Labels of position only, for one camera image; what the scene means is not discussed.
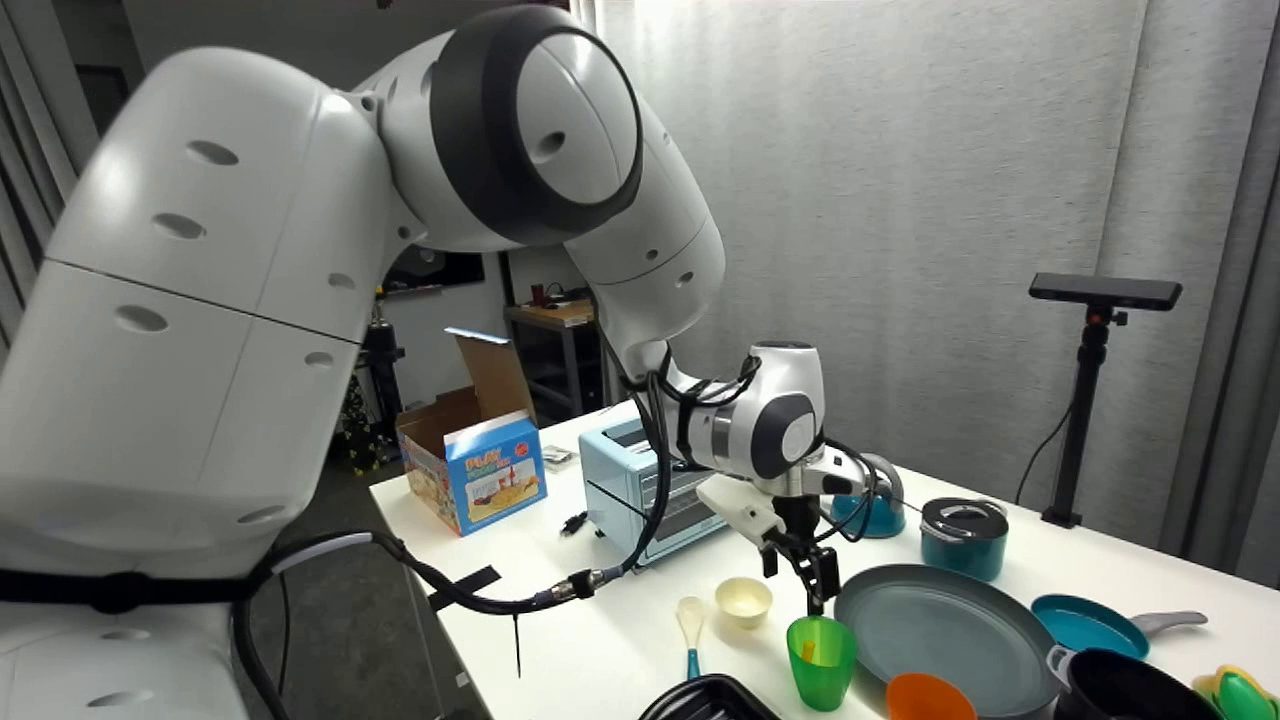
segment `white wall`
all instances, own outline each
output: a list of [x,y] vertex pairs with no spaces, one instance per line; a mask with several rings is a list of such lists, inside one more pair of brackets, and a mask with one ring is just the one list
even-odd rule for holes
[[145,65],[192,42],[256,48],[354,87],[397,52],[512,0],[124,0]]
[[1280,562],[1278,562],[1278,548],[1280,548],[1280,425],[1271,432],[1271,450],[1265,459],[1265,481],[1248,516],[1248,535],[1242,548],[1242,577],[1253,577],[1262,582],[1280,582]]
[[[1034,270],[1189,278],[1112,337],[1081,507],[1156,539],[1278,0],[603,0],[687,152],[730,284],[682,342],[816,339],[832,432],[1012,496],[1066,411],[1081,306]],[[1049,499],[1055,450],[1035,468]]]
[[53,8],[75,65],[121,68],[134,87],[145,80],[124,0],[57,0]]
[[6,0],[6,24],[13,24],[6,36],[19,39],[19,57],[47,104],[47,117],[69,149],[73,169],[84,169],[98,149],[98,127],[89,101],[75,84],[73,48],[57,8],[47,0]]

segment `black stand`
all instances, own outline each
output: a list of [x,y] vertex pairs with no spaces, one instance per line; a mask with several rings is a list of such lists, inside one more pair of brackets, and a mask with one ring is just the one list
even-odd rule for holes
[[1054,503],[1040,513],[1049,525],[1060,525],[1060,528],[1081,525],[1075,484],[1081,484],[1081,454],[1089,439],[1091,386],[1098,386],[1098,373],[1107,359],[1107,323],[1129,323],[1129,313],[1117,313],[1117,306],[1170,313],[1179,290],[1185,284],[1174,284],[1174,278],[1060,274],[1060,270],[1034,274],[1035,300],[1083,302],[1068,446],[1055,472]]
[[1060,525],[1060,528],[1075,528],[1081,525],[1075,484],[1081,484],[1081,459],[1083,459],[1083,439],[1089,439],[1098,373],[1107,359],[1107,323],[1129,323],[1129,313],[1117,313],[1112,302],[1089,302],[1083,306],[1066,463],[1055,472],[1054,503],[1040,513],[1040,519]]

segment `frying pan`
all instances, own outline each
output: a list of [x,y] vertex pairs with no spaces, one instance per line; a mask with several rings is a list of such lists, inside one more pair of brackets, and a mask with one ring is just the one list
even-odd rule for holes
[[882,686],[927,672],[958,684],[984,720],[1034,720],[1055,700],[1044,668],[1054,634],[993,582],[885,562],[840,589],[837,621],[852,626],[856,660]]
[[1177,622],[1210,622],[1204,612],[1144,612],[1119,615],[1107,605],[1083,595],[1035,595],[1034,615],[1049,626],[1049,634],[1072,651],[1103,647],[1132,660],[1144,660],[1153,634]]

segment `cable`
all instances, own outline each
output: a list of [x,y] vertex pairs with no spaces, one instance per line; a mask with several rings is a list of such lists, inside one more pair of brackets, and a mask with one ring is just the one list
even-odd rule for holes
[[254,621],[249,605],[254,605],[254,595],[233,605],[233,640],[236,640],[240,668],[244,668],[254,690],[268,704],[268,714],[287,720],[287,713],[274,686],[274,675],[264,672],[264,660],[256,656],[254,626],[249,626],[249,621]]
[[344,552],[344,548],[362,548],[362,543],[371,543],[371,539],[378,535],[369,528],[334,530],[334,535],[287,543],[287,548],[274,552],[264,562],[268,562],[268,577],[285,577],[285,570],[294,570],[302,562],[313,562],[322,556],[334,556],[334,552]]
[[598,589],[614,582],[617,577],[632,570],[648,548],[648,539],[658,535],[659,519],[667,516],[667,496],[672,496],[672,442],[667,442],[667,411],[665,411],[665,386],[658,377],[648,377],[644,385],[648,392],[648,409],[638,398],[640,409],[640,425],[644,425],[644,437],[653,442],[653,454],[658,454],[658,496],[653,496],[653,507],[648,507],[648,519],[640,528],[640,539],[632,548],[628,558],[620,558],[617,567],[607,570],[598,570]]
[[848,516],[848,519],[828,519],[832,528],[828,528],[825,535],[816,535],[816,539],[828,539],[828,535],[837,535],[837,530],[845,535],[848,525],[856,525],[856,530],[845,535],[848,543],[856,543],[856,539],[864,539],[869,528],[871,528],[871,503],[875,503],[882,496],[894,499],[894,493],[889,493],[882,468],[875,468],[871,459],[864,459],[864,450],[856,450],[856,446],[848,446],[848,442],[840,442],[840,439],[832,439],[832,437],[825,437],[825,442],[832,442],[832,446],[840,446],[848,459],[856,459],[862,472],[871,481],[871,488],[869,488],[864,499],[856,503],[856,516]]
[[1066,415],[1054,425],[1054,432],[1035,442],[1025,477],[1017,481],[1012,503],[1025,503],[1025,488],[1029,488],[1029,481],[1034,481],[1034,468],[1035,468],[1040,450],[1055,439],[1055,432],[1066,432],[1066,425],[1072,420],[1072,409],[1075,409],[1075,404],[1068,404],[1068,411],[1066,411]]
[[287,577],[285,577],[285,570],[276,577],[276,582],[279,582],[279,622],[285,622],[285,634],[279,634],[279,668],[276,668],[276,697],[285,700],[287,647],[294,647],[294,605],[287,605]]
[[682,392],[682,386],[667,379],[667,367],[672,367],[672,347],[667,347],[667,357],[665,357],[665,364],[659,364],[659,373],[658,373],[658,377],[659,377],[659,386],[665,386],[667,396],[687,398],[693,409],[730,409],[734,398],[741,398],[741,396],[757,385],[761,357],[750,357],[750,359],[741,364],[741,373],[736,373],[734,385],[711,386],[711,392],[726,392],[726,396]]
[[423,626],[423,612],[419,612],[419,582],[407,577],[407,570],[397,570],[405,581],[405,591],[407,591],[407,615],[412,615],[412,634],[416,634],[416,651],[423,656],[429,665],[429,684],[432,684],[432,697],[450,697],[450,686],[439,686],[439,668],[432,660],[432,647],[429,647],[429,626]]

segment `table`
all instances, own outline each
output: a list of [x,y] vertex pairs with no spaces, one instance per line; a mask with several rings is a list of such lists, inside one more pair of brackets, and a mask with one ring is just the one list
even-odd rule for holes
[[[569,425],[546,429],[546,446],[574,446],[592,425],[625,420],[632,409],[617,404]],[[904,496],[920,507],[931,496],[977,496],[958,484],[899,468]],[[429,507],[407,493],[405,477],[371,488],[393,530],[429,562],[450,577],[468,577],[484,562],[504,570],[490,595],[527,595],[563,581],[577,567],[603,567],[617,552],[598,530],[559,535],[559,525],[585,513],[580,468],[548,468],[548,499],[509,516],[468,539],[453,535]],[[1009,507],[1009,548],[996,589],[1034,605],[1044,591],[1075,591],[1103,601],[1119,612],[1150,606],[1202,606],[1210,626],[1153,640],[1153,665],[1195,681],[1217,665],[1243,665],[1271,690],[1280,686],[1280,591],[1159,556],[1141,543],[1124,543],[1089,528],[1055,528],[1035,513]],[[840,577],[871,562],[918,562],[920,525],[909,513],[909,528],[896,539],[864,539],[840,548]],[[711,601],[726,577],[761,577],[761,556],[750,539],[721,530],[702,548],[687,548],[658,567],[632,570],[603,589],[598,601],[563,605],[522,621],[525,675],[517,675],[512,621],[473,615],[445,606],[439,622],[468,665],[484,704],[499,720],[546,720],[546,714],[640,714],[665,686],[682,684],[685,640],[678,626],[678,601]],[[803,589],[792,567],[772,581],[772,612],[761,632],[726,632],[707,622],[702,660],[705,672],[730,672],[743,681],[785,720],[803,714],[882,714],[882,700],[852,690],[840,713],[808,713],[787,675],[785,626],[803,612]]]

